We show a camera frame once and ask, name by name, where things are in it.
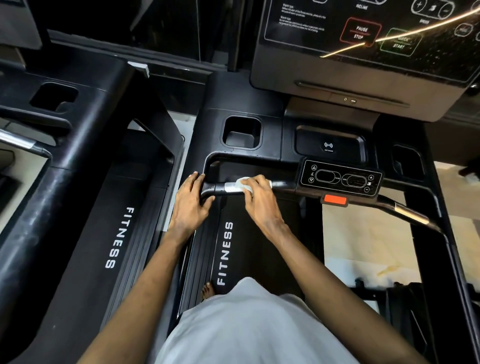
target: small control panel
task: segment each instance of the small control panel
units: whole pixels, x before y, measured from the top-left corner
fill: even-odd
[[[307,159],[303,164],[300,183],[305,187],[337,191],[342,194],[374,197],[383,174],[377,170],[340,166]]]

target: foot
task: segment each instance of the foot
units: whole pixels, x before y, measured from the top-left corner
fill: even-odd
[[[215,296],[215,290],[213,289],[212,283],[208,282],[202,288],[202,302],[213,296]]]

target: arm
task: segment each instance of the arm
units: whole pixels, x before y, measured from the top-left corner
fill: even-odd
[[[142,364],[152,344],[173,270],[188,237],[208,216],[214,197],[199,204],[204,179],[195,172],[179,188],[160,247],[114,316],[77,364]]]
[[[242,183],[245,208],[278,249],[322,323],[365,364],[427,364],[380,315],[328,270],[284,223],[276,198],[264,176]]]

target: white wipe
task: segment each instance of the white wipe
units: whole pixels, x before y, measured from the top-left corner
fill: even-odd
[[[240,182],[241,180],[247,180],[249,179],[250,177],[242,177],[242,178],[238,178],[237,181],[235,182],[235,187],[237,188],[245,188],[246,190],[250,191],[250,193],[252,194],[253,191],[252,191],[252,188],[247,185],[247,184],[243,184],[242,182]],[[269,183],[270,183],[270,188],[272,188],[272,181],[271,180],[267,180]]]

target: glossy black screen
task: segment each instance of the glossy black screen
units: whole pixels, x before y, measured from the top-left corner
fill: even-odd
[[[395,40],[375,42],[447,21],[480,0],[267,0],[260,42],[329,59],[466,86],[480,65],[480,12]]]

